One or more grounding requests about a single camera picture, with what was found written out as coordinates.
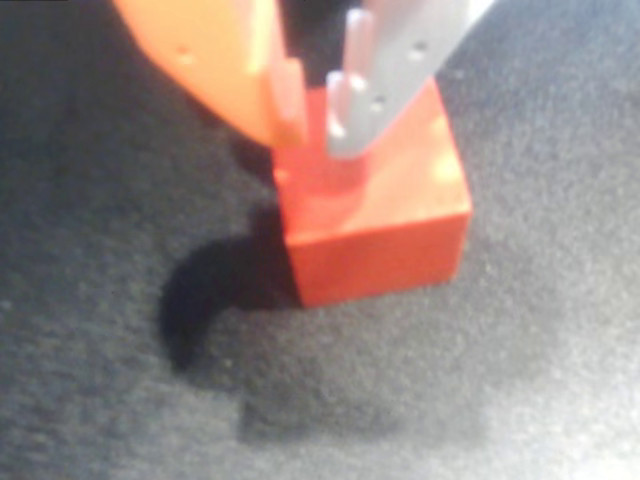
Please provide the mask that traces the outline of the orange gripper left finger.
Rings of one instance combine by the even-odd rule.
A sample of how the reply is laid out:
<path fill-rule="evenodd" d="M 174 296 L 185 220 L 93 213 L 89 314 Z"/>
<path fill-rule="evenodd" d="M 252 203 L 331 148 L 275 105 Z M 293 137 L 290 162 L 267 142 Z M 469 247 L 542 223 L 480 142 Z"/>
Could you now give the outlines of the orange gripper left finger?
<path fill-rule="evenodd" d="M 206 108 L 268 146 L 306 139 L 305 77 L 277 1 L 128 0 L 115 7 L 144 54 Z"/>

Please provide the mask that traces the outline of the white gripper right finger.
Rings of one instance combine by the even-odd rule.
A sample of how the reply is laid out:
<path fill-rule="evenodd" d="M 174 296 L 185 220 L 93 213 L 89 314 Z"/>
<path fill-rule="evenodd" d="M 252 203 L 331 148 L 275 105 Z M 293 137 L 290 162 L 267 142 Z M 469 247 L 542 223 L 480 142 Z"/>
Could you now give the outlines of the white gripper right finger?
<path fill-rule="evenodd" d="M 492 1 L 362 1 L 346 13 L 341 68 L 326 76 L 326 144 L 367 152 L 433 79 Z"/>

